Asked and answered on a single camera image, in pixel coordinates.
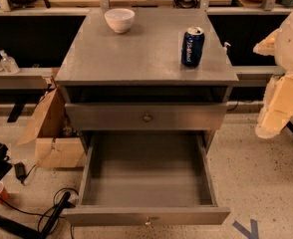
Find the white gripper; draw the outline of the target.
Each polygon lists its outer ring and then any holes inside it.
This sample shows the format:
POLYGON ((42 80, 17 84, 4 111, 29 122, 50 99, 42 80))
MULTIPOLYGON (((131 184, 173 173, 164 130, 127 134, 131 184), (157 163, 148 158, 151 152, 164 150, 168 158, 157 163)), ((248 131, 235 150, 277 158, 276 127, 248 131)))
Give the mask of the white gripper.
MULTIPOLYGON (((254 46, 253 52, 262 56, 274 56, 277 34, 278 30, 274 30, 254 46)), ((273 138, 281 132, 291 117, 293 117, 293 73, 286 74, 277 82, 268 108, 260 111, 255 133, 260 138, 273 138)))

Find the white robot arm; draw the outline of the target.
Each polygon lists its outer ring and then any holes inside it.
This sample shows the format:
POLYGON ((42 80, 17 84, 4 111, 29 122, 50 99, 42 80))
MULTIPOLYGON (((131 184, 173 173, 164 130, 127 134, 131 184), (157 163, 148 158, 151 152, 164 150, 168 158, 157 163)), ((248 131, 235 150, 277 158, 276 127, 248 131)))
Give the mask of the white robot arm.
POLYGON ((276 65, 285 70, 282 77, 273 77, 267 84, 255 128, 259 137, 272 138, 293 117, 293 11, 278 29, 255 45, 253 52, 273 56, 276 65))

